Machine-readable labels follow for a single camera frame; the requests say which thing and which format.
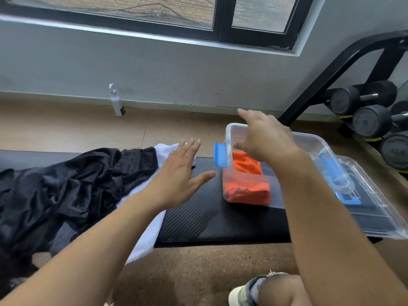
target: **window frame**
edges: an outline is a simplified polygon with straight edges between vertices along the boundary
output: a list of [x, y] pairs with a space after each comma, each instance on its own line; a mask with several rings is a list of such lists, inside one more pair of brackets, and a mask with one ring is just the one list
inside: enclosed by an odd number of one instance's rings
[[296, 42], [313, 0], [295, 1], [284, 33], [233, 27], [236, 1], [216, 0], [212, 29], [96, 13], [39, 8], [13, 4], [6, 0], [0, 0], [0, 14], [288, 51]]

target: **person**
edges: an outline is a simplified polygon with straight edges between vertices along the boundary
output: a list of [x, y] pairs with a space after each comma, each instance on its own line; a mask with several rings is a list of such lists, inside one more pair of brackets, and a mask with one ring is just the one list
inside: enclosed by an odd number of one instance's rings
[[[230, 306], [408, 305], [408, 291], [336, 198], [289, 128], [239, 110], [248, 123], [237, 144], [266, 162], [282, 189], [300, 275], [270, 273], [232, 290]], [[101, 306], [150, 221], [184, 203], [214, 171], [191, 178], [200, 140], [181, 142], [144, 190], [64, 248], [0, 306]]]

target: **black dumbbell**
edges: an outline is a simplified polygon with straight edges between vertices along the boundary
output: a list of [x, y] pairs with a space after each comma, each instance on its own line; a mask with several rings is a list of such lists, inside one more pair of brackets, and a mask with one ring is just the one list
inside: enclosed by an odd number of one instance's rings
[[384, 161], [397, 170], [408, 170], [408, 131], [392, 133], [380, 146]]
[[352, 115], [360, 107], [379, 104], [391, 106], [397, 98], [397, 87], [388, 80], [369, 83], [365, 95], [354, 86], [338, 88], [329, 100], [330, 109], [338, 116]]
[[408, 130], [408, 101], [395, 103], [391, 110], [382, 105], [359, 108], [353, 116], [353, 128], [364, 138], [382, 137], [392, 125], [401, 131]]

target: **sneaker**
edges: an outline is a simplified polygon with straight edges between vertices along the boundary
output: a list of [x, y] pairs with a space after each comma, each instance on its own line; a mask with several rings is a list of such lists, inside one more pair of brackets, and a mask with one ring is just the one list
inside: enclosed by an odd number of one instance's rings
[[258, 292], [261, 284], [263, 283], [263, 281], [265, 281], [266, 278], [277, 275], [287, 274], [270, 272], [268, 275], [255, 277], [254, 279], [248, 281], [245, 286], [233, 289], [228, 296], [229, 306], [258, 306]]

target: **person's right arm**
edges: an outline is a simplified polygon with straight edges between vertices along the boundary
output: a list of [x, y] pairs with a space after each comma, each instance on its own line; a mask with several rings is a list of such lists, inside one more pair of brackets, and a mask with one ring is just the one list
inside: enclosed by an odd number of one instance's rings
[[235, 147], [278, 177], [295, 259], [314, 306], [408, 305], [408, 290], [337, 199], [290, 129], [273, 116], [239, 110], [249, 126]]

